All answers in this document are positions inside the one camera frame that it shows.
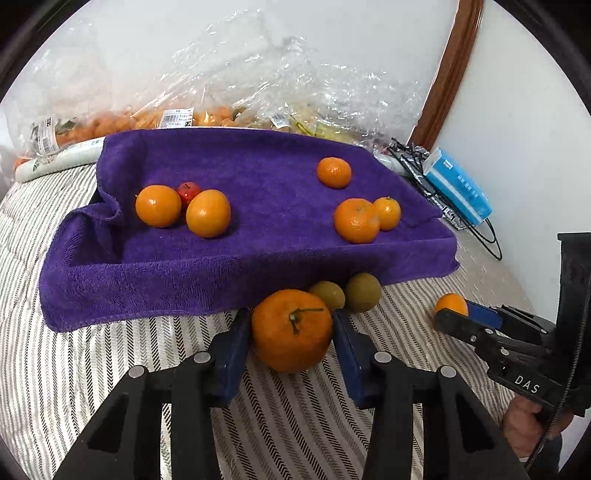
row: silver bolt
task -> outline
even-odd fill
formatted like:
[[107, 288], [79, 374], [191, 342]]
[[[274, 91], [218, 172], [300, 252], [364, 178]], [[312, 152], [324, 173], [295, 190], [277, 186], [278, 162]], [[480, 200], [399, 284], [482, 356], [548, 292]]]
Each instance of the silver bolt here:
[[129, 369], [128, 374], [131, 378], [138, 378], [141, 377], [145, 371], [146, 369], [144, 367], [142, 367], [141, 365], [136, 365]]
[[207, 352], [197, 352], [193, 356], [193, 360], [195, 360], [196, 364], [206, 364], [212, 359], [212, 356], [209, 355]]
[[449, 365], [443, 365], [440, 370], [441, 374], [446, 378], [453, 378], [456, 376], [456, 369]]
[[388, 352], [375, 352], [374, 358], [380, 364], [387, 364], [392, 361], [392, 355]]

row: striped tablecloth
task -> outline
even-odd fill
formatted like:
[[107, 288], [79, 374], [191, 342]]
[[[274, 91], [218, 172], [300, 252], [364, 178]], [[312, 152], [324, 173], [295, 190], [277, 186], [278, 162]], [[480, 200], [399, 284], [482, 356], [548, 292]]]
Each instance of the striped tablecloth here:
[[[0, 435], [33, 480], [50, 479], [91, 415], [133, 365], [150, 371], [177, 365], [228, 328], [232, 312], [154, 317], [54, 333], [41, 314], [38, 278], [60, 221], [96, 188], [85, 166], [17, 184], [0, 204]], [[453, 365], [496, 421], [511, 392], [485, 376], [472, 349], [433, 332], [431, 310], [455, 291], [484, 304], [531, 306], [508, 270], [467, 233], [461, 267], [444, 278], [384, 287], [378, 306], [356, 327], [408, 365]], [[269, 371], [253, 355], [229, 408], [212, 410], [220, 467], [228, 479], [360, 478], [372, 413], [346, 394], [331, 347], [316, 368], [295, 375]], [[162, 415], [161, 476], [170, 473], [170, 408]], [[423, 430], [415, 408], [413, 478], [422, 478]]]

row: finger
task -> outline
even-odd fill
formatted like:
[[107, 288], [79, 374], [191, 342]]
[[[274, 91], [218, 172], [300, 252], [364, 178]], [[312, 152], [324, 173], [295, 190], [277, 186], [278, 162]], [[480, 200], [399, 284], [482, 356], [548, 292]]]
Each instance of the finger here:
[[508, 410], [503, 424], [513, 428], [520, 435], [534, 442], [537, 442], [544, 433], [544, 428], [536, 420], [534, 415], [519, 408], [513, 408], [511, 411]]
[[570, 425], [570, 423], [573, 421], [574, 418], [574, 414], [571, 411], [568, 412], [564, 412], [560, 418], [558, 419], [558, 422], [556, 423], [556, 425], [554, 425], [554, 427], [550, 430], [550, 433], [548, 434], [548, 438], [550, 440], [554, 440], [556, 437], [558, 437], [558, 435], [560, 435], [560, 433]]
[[530, 456], [531, 453], [534, 451], [535, 445], [537, 442], [526, 439], [513, 428], [503, 429], [503, 435], [507, 439], [511, 448], [515, 454], [519, 457], [527, 457]]
[[538, 405], [536, 402], [532, 402], [529, 398], [522, 397], [521, 395], [513, 397], [510, 405], [530, 413], [538, 413], [539, 411], [542, 411], [541, 405]]

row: purple towel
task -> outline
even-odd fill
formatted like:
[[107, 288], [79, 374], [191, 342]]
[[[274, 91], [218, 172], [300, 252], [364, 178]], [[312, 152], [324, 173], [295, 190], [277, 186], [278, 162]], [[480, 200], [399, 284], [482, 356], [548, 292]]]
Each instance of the purple towel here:
[[[347, 188], [316, 178], [317, 163], [328, 156], [351, 165]], [[106, 139], [96, 179], [93, 203], [62, 221], [41, 271], [43, 315], [59, 332], [251, 307], [282, 288], [342, 285], [360, 271], [390, 284], [458, 267], [456, 238], [439, 210], [351, 145], [255, 129], [124, 132]], [[135, 195], [143, 187], [176, 189], [184, 181], [227, 195], [232, 221], [223, 236], [201, 239], [182, 220], [156, 229], [137, 218]], [[402, 207], [396, 229], [369, 245], [336, 233], [340, 202], [388, 195]]]

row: blue tissue pack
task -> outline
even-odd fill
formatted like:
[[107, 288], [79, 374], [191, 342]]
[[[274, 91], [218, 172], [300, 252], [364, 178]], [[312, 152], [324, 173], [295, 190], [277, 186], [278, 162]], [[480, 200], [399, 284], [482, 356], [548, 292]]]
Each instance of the blue tissue pack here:
[[437, 148], [427, 157], [423, 174], [473, 226], [480, 225], [492, 213], [482, 189], [445, 151]]

